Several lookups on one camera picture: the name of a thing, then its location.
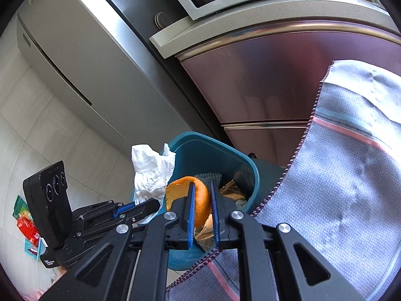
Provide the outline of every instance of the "floor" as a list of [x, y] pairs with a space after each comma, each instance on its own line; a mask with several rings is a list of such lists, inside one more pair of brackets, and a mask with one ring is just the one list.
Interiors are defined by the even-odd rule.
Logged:
[[[22, 182], [63, 160], [72, 210], [113, 199], [128, 203], [131, 160], [64, 105], [17, 47], [16, 17], [0, 38], [0, 262], [21, 293], [46, 290], [52, 273], [24, 253], [12, 216]], [[182, 273], [169, 270], [170, 284]]]

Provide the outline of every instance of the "red snack package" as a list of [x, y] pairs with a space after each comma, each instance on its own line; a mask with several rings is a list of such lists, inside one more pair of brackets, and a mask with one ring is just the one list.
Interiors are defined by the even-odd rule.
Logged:
[[17, 220], [17, 226], [23, 235], [32, 243], [35, 247], [39, 245], [39, 233], [33, 222], [25, 216], [20, 216]]

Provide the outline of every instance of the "white tissue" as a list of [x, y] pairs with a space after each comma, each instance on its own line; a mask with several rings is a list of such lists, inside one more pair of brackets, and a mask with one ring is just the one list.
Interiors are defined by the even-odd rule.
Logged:
[[[163, 155], [155, 152], [149, 145], [134, 145], [131, 150], [131, 159], [135, 169], [135, 205], [155, 198], [161, 207], [166, 194], [167, 182], [173, 175], [175, 153], [170, 151], [166, 143]], [[155, 215], [156, 213], [149, 215], [140, 223], [148, 223]]]

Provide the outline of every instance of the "gray towel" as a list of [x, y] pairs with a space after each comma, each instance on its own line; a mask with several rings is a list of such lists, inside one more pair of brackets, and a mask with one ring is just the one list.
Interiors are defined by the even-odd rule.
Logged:
[[[401, 78], [336, 61], [284, 177], [254, 212], [291, 224], [366, 298], [400, 270]], [[213, 250], [167, 288], [166, 299], [239, 300], [236, 250]]]

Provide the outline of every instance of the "trash bin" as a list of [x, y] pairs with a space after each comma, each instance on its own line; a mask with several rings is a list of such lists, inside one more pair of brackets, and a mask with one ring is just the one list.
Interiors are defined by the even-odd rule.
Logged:
[[[246, 213], [256, 209], [283, 173], [283, 169], [277, 165], [261, 160], [254, 162], [225, 143], [197, 132], [182, 133], [168, 145], [176, 153], [175, 168], [169, 183], [201, 173], [220, 173], [221, 186], [234, 180], [248, 199], [248, 204], [242, 209]], [[258, 168], [263, 170], [262, 180]], [[164, 201], [159, 213], [165, 211]], [[203, 250], [196, 244], [190, 250], [171, 250], [168, 267], [187, 270], [203, 255]]]

